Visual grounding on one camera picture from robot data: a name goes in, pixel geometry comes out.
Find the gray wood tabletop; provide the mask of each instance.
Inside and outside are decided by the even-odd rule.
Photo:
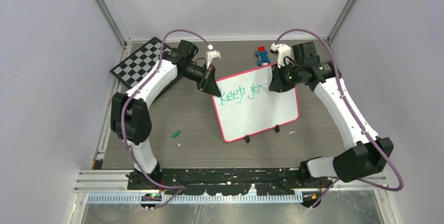
[[[304,41],[286,41],[289,46]],[[220,51],[215,59],[216,78],[257,67],[254,51],[259,46],[268,50],[272,41],[212,42]],[[195,43],[200,51],[195,59],[204,57],[206,47]],[[315,42],[322,61],[329,60],[326,49]],[[176,47],[178,43],[169,43]],[[272,62],[276,56],[269,54]],[[149,137],[154,156],[163,168],[193,167],[295,167],[300,161],[317,156],[338,155],[344,151],[342,138],[319,98],[304,84],[297,86],[299,119],[274,130],[243,140],[225,143],[222,139],[211,96],[196,89],[196,83],[179,79],[149,108],[153,129]],[[111,132],[103,162],[104,169],[133,166],[129,153],[114,132]]]

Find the blue toy car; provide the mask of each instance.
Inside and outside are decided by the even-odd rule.
[[[268,59],[267,50],[264,46],[258,47],[258,50],[254,52],[254,55],[259,58],[258,59],[258,66],[265,66],[267,64],[270,64],[270,59]]]

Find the red border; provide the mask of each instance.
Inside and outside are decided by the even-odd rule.
[[[237,73],[237,74],[234,74],[234,75],[230,75],[230,76],[222,77],[222,78],[220,78],[220,79],[218,79],[218,80],[216,80],[216,81],[221,81],[221,80],[224,80],[224,79],[228,79],[228,78],[230,78],[230,77],[234,77],[234,76],[242,75],[242,74],[245,74],[245,73],[248,73],[248,72],[251,72],[251,71],[255,71],[255,70],[259,70],[259,69],[262,69],[262,68],[267,68],[267,67],[270,67],[271,65],[274,65],[274,64],[276,64],[276,63],[272,63],[272,64],[269,64],[269,65],[266,65],[266,66],[260,66],[260,67],[257,67],[257,68],[251,69],[251,70],[247,70],[247,71],[242,71],[242,72]],[[290,121],[288,121],[288,122],[282,123],[282,124],[280,124],[279,126],[283,126],[283,125],[289,124],[289,123],[294,122],[294,121],[296,121],[296,120],[299,119],[299,115],[300,115],[300,114],[299,114],[299,97],[298,97],[298,95],[297,95],[297,87],[296,87],[296,86],[294,86],[294,91],[296,92],[297,117],[296,117],[295,119],[293,119],[293,120],[290,120]],[[226,143],[231,143],[231,142],[234,142],[234,141],[237,141],[237,140],[244,139],[245,137],[241,137],[241,138],[238,138],[238,139],[233,139],[233,140],[231,140],[231,141],[227,141],[227,140],[225,139],[224,132],[222,131],[222,126],[220,125],[219,114],[217,113],[216,103],[215,103],[215,101],[214,101],[214,96],[212,96],[212,100],[213,100],[214,111],[216,112],[217,122],[219,123],[220,133],[222,134],[222,139],[224,140],[224,142],[226,142]],[[274,129],[274,127],[270,127],[270,128],[264,129],[264,130],[260,130],[260,131],[254,132],[254,133],[252,133],[252,134],[249,134],[248,136],[253,136],[253,135],[256,135],[256,134],[259,134],[259,133],[261,133],[261,132],[268,131],[268,130],[271,130],[271,129]]]

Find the black and white chessboard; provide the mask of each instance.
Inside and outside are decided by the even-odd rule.
[[[153,37],[129,57],[121,61],[110,72],[125,86],[133,88],[138,84],[156,64],[160,54],[160,41]],[[171,47],[164,44],[163,51],[171,51]]]

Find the red-bordered whiteboard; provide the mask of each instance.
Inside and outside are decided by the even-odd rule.
[[[212,98],[225,142],[240,140],[298,119],[296,87],[285,93],[270,92],[271,77],[271,65],[267,65],[216,81],[222,97]]]

